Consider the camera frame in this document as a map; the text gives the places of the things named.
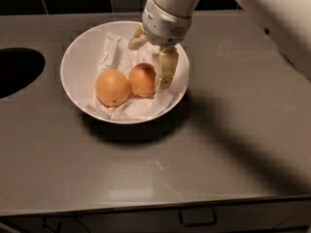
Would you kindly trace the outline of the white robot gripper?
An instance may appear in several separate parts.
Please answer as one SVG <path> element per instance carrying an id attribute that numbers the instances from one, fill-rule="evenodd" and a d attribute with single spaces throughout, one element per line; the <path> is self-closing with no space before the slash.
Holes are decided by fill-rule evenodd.
<path id="1" fill-rule="evenodd" d="M 147 0 L 140 23 L 128 43 L 130 50 L 139 50 L 150 42 L 160 48 L 153 54 L 155 90 L 168 89 L 173 82 L 179 54 L 174 45 L 182 42 L 191 26 L 190 17 L 177 17 L 165 12 L 154 0 Z"/>

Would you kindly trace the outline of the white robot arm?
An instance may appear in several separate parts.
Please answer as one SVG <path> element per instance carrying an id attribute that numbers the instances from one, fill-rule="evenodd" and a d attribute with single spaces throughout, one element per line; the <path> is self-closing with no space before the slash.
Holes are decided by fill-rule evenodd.
<path id="1" fill-rule="evenodd" d="M 147 0 L 142 22 L 128 47 L 146 43 L 159 47 L 155 87 L 164 90 L 177 67 L 176 45 L 182 42 L 200 0 Z M 264 31 L 292 65 L 311 81 L 311 0 L 234 0 Z"/>

